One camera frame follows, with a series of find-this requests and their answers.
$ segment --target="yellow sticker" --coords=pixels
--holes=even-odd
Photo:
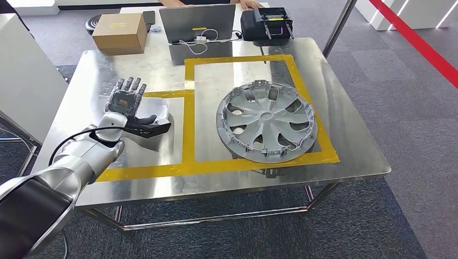
[[[125,23],[112,23],[110,26],[112,28],[115,28],[115,27],[126,27],[126,24]]]

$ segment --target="hubcap center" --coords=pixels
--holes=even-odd
[[[270,112],[265,112],[261,114],[261,120],[270,120],[273,115]]]

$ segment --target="dark strip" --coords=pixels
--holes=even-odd
[[[181,0],[185,4],[228,4],[230,0]],[[61,10],[121,9],[123,7],[162,6],[161,3],[59,5]]]
[[[415,33],[381,0],[369,0],[375,8],[398,30],[398,32],[426,58],[447,80],[458,89],[458,71],[437,51]]]
[[[138,4],[87,4],[87,5],[59,5],[59,9],[66,10],[98,10],[98,9],[121,9],[123,7],[162,6],[161,3],[138,3]]]

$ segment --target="white pillar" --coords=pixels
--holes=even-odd
[[[384,3],[412,29],[448,27],[458,18],[458,0],[385,0]],[[396,29],[369,0],[358,0],[356,9],[376,30]]]
[[[0,14],[0,57],[0,114],[42,144],[68,85],[12,13]]]

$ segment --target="laptop lid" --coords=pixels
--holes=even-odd
[[[192,42],[206,29],[218,32],[218,39],[230,39],[234,25],[235,4],[217,4],[165,8],[159,10],[169,43],[180,40]],[[204,36],[214,40],[216,33],[206,31]]]

